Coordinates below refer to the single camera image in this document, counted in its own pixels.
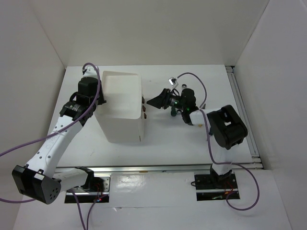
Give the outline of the white drawer cabinet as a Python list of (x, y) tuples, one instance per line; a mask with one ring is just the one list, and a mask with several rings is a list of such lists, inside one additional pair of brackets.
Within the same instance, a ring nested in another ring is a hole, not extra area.
[(141, 142), (145, 121), (141, 76), (103, 71), (102, 88), (106, 102), (94, 114), (108, 142)]

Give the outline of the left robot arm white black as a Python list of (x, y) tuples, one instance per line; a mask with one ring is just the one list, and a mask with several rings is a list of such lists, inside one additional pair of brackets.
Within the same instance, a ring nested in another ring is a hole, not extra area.
[(15, 166), (12, 177), (20, 194), (47, 205), (56, 200), (60, 192), (74, 187), (90, 191), (102, 180), (86, 167), (56, 173), (56, 167), (74, 137), (81, 131), (98, 106), (106, 103), (99, 68), (84, 64), (83, 77), (59, 113), (55, 127), (38, 152), (24, 165)]

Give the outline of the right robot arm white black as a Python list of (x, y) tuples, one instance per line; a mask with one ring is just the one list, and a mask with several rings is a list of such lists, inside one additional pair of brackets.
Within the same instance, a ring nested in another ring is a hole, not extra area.
[(185, 124), (204, 125), (207, 135), (208, 151), (212, 160), (208, 176), (209, 188), (221, 188), (230, 182), (233, 156), (232, 147), (241, 144), (248, 135), (248, 130), (233, 106), (226, 105), (218, 110), (204, 110), (196, 105), (195, 93), (185, 88), (181, 95), (175, 95), (171, 89), (164, 88), (147, 104), (157, 109), (171, 107), (181, 111)]

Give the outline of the small green stubby screwdriver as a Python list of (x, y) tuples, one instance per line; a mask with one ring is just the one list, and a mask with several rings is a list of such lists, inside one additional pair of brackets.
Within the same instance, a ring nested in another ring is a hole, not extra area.
[(175, 117), (176, 115), (177, 115), (176, 108), (171, 107), (171, 116), (172, 116), (172, 117)]

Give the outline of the large ratchet wrench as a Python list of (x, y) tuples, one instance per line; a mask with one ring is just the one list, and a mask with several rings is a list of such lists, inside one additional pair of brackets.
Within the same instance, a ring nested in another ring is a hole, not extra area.
[[(187, 88), (187, 85), (186, 84), (182, 84), (181, 85), (181, 90), (184, 90)], [(177, 109), (177, 115), (181, 115), (182, 111), (180, 109)]]

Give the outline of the aluminium front rail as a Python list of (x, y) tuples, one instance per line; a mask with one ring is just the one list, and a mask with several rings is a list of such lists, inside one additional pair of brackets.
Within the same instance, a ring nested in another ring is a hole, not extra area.
[(87, 166), (86, 168), (95, 173), (169, 173), (169, 172), (195, 172), (206, 171), (210, 164), (187, 164), (187, 165), (152, 165), (152, 166)]

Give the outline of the aluminium side rail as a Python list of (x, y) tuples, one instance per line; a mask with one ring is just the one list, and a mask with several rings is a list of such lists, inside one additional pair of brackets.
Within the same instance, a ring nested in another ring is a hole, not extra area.
[(247, 140), (249, 151), (251, 153), (251, 158), (252, 158), (252, 163), (250, 163), (251, 166), (249, 166), (249, 168), (254, 169), (254, 170), (264, 169), (256, 142), (254, 139), (254, 135), (251, 131), (251, 127), (250, 127), (248, 116), (247, 116), (245, 106), (243, 103), (242, 95), (239, 90), (239, 86), (238, 86), (238, 83), (235, 77), (234, 66), (225, 66), (225, 69), (226, 69), (226, 73), (228, 75), (228, 79), (229, 79), (229, 82), (230, 82), (230, 85), (233, 91), (235, 102), (238, 108), (238, 113), (248, 129), (248, 136), (246, 137), (246, 140)]

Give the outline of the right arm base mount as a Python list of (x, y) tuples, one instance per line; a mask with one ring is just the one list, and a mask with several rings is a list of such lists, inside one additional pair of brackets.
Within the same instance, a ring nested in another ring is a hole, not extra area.
[(240, 199), (236, 176), (233, 172), (222, 180), (218, 180), (213, 173), (195, 174), (190, 183), (196, 190), (197, 201), (215, 201)]

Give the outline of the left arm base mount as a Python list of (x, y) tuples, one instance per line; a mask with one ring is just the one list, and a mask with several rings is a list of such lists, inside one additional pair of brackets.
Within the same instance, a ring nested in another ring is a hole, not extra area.
[(95, 175), (94, 184), (90, 188), (74, 187), (71, 190), (75, 193), (81, 204), (90, 204), (98, 200), (98, 203), (109, 202), (109, 191), (111, 185), (111, 175)]

